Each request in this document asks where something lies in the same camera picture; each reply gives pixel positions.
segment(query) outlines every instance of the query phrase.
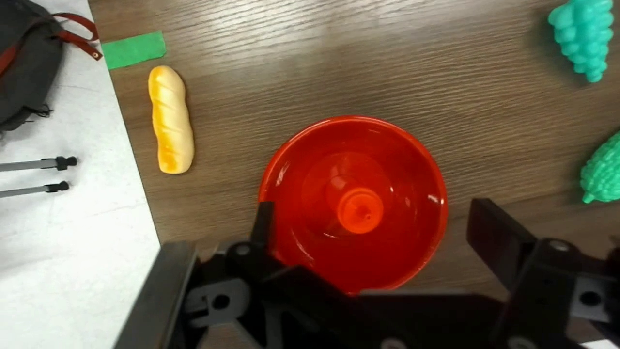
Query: toy bread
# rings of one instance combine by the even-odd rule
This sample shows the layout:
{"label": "toy bread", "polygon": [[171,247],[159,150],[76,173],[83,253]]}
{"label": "toy bread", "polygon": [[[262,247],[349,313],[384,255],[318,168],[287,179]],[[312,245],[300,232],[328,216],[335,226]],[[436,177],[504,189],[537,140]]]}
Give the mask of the toy bread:
{"label": "toy bread", "polygon": [[153,104],[153,131],[161,173],[182,175],[194,162],[194,135],[186,106],[186,86],[169,67],[155,67],[149,75]]}

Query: screw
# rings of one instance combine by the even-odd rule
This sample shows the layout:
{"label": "screw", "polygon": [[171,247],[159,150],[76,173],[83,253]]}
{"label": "screw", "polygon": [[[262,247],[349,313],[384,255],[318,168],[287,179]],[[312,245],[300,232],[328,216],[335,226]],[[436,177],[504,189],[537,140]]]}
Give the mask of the screw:
{"label": "screw", "polygon": [[560,251],[560,253],[568,253],[570,247],[564,243],[564,241],[550,241],[548,243],[554,251]]}
{"label": "screw", "polygon": [[240,247],[235,249],[235,253],[238,257],[248,257],[250,255],[250,247],[248,245],[240,245]]}
{"label": "screw", "polygon": [[407,349],[407,346],[401,340],[386,338],[382,349]]}
{"label": "screw", "polygon": [[508,348],[510,349],[537,349],[537,346],[531,340],[521,338],[521,336],[510,338]]}

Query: green toy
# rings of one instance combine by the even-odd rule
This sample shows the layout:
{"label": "green toy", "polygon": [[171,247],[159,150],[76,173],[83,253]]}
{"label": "green toy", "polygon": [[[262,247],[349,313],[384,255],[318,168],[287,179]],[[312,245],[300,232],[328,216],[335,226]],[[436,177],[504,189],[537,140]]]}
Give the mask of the green toy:
{"label": "green toy", "polygon": [[605,142],[581,170],[583,204],[620,201],[620,133]]}
{"label": "green toy", "polygon": [[612,9],[614,0],[568,0],[548,16],[562,55],[589,84],[601,82],[607,73],[608,42],[614,38]]}

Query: black mechanical part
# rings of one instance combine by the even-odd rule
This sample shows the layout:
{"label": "black mechanical part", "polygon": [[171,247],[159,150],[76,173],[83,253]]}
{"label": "black mechanical part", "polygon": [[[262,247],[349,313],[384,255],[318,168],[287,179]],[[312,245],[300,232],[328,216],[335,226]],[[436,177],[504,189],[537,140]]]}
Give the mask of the black mechanical part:
{"label": "black mechanical part", "polygon": [[149,309],[142,296],[134,313],[169,323],[134,327],[130,344],[174,348],[167,338],[178,334],[180,348],[196,348],[209,327],[236,321],[266,349],[574,349],[579,346],[566,338],[570,319],[591,321],[618,344],[618,249],[597,261],[570,243],[539,241],[490,201],[473,201],[467,239],[508,288],[508,303],[467,294],[343,296],[310,270],[283,266],[267,253],[271,216],[273,204],[262,204],[252,243],[184,265],[192,278],[174,284],[176,307],[169,299],[161,303],[165,311]]}
{"label": "black mechanical part", "polygon": [[47,185],[47,193],[64,193],[70,191],[70,183],[56,183],[56,185]]}
{"label": "black mechanical part", "polygon": [[143,284],[116,349],[188,348],[190,332],[178,323],[186,288],[198,266],[192,245],[163,245]]}
{"label": "black mechanical part", "polygon": [[78,158],[56,158],[56,171],[66,171],[78,166]]}

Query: green plastic object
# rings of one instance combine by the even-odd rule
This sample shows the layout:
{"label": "green plastic object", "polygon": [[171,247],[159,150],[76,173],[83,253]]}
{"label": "green plastic object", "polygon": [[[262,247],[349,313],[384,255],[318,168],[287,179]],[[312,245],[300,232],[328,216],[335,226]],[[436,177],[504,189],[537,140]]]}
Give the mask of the green plastic object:
{"label": "green plastic object", "polygon": [[614,38],[612,9],[614,0],[568,0],[548,16],[562,55],[589,84],[601,82],[607,73],[608,44]]}
{"label": "green plastic object", "polygon": [[101,47],[109,71],[136,67],[167,55],[167,42],[161,32],[103,44]]}
{"label": "green plastic object", "polygon": [[581,170],[583,204],[620,201],[620,133],[607,140]]}

